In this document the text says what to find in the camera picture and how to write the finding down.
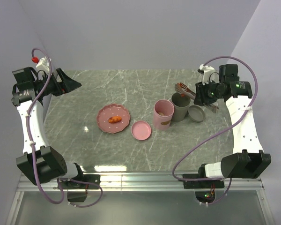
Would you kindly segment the metal kitchen tongs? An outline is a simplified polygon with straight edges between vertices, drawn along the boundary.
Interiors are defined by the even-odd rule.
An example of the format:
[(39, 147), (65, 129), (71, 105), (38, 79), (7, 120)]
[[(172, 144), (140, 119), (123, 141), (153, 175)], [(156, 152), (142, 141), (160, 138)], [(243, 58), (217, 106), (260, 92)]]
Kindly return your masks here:
[[(196, 93), (192, 90), (190, 90), (185, 84), (183, 83), (176, 83), (174, 87), (175, 91), (179, 94), (185, 94), (185, 96), (188, 96), (191, 100), (195, 99)], [(218, 113), (219, 107), (211, 104), (211, 105), (205, 105), (205, 108), (210, 110), (213, 113)]]

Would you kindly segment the orange carrot piece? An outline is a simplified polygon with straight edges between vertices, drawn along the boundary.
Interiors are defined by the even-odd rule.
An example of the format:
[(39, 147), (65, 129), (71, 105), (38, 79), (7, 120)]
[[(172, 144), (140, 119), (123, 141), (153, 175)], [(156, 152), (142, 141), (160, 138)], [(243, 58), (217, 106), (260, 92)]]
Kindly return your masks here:
[(112, 116), (108, 119), (110, 124), (121, 122), (122, 118), (120, 116)]

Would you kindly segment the pink round lid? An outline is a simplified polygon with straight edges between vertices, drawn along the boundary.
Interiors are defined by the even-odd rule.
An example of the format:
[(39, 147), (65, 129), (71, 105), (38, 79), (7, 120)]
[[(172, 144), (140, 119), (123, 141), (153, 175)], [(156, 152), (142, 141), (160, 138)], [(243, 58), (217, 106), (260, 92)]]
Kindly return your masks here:
[(143, 120), (134, 122), (131, 127), (132, 136), (139, 141), (148, 139), (151, 135), (151, 132), (151, 126)]

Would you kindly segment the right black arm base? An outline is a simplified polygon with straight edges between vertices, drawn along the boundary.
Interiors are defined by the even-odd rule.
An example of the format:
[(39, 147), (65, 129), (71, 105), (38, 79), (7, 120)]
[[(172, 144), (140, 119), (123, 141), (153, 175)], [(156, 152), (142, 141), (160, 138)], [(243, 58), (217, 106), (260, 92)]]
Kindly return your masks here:
[(196, 200), (200, 204), (213, 204), (216, 202), (217, 188), (225, 188), (224, 181), (220, 180), (199, 180), (199, 181), (183, 181), (184, 189), (194, 189)]

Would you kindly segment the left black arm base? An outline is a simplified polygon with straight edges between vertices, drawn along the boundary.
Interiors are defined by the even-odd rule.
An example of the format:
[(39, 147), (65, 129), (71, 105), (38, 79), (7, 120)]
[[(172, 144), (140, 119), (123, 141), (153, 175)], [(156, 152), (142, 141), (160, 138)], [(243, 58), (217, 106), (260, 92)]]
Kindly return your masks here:
[(67, 191), (67, 200), (70, 203), (83, 203), (86, 201), (89, 190), (99, 190), (101, 176), (98, 174), (85, 174), (80, 182), (61, 180), (61, 187)]

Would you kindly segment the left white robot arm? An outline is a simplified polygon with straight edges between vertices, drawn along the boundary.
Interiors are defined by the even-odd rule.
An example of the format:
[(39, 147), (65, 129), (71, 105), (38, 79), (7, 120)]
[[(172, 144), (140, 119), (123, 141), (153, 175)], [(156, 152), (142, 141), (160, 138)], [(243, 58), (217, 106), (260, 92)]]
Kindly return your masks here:
[(62, 178), (69, 179), (74, 188), (81, 188), (85, 184), (82, 169), (77, 163), (67, 163), (61, 154), (49, 146), (44, 131), (43, 98), (67, 94), (81, 87), (81, 83), (67, 76), (61, 68), (55, 72), (60, 82), (54, 75), (44, 74), (39, 79), (32, 67), (13, 71), (16, 84), (11, 102), (20, 115), (24, 135), (23, 155), (16, 158), (16, 165), (34, 185), (35, 175), (38, 175), (41, 184)]

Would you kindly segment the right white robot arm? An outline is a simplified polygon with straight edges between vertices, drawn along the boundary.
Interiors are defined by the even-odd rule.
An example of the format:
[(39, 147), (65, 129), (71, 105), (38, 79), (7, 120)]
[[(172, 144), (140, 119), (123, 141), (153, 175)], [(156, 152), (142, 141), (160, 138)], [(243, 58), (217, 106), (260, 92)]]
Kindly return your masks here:
[(198, 184), (209, 187), (214, 179), (240, 178), (256, 179), (270, 165), (271, 156), (263, 151), (259, 142), (251, 101), (254, 100), (251, 85), (241, 81), (236, 64), (226, 64), (219, 71), (207, 65), (200, 65), (203, 80), (196, 84), (194, 103), (207, 106), (223, 99), (233, 125), (233, 153), (220, 162), (206, 164), (204, 172), (197, 176)]

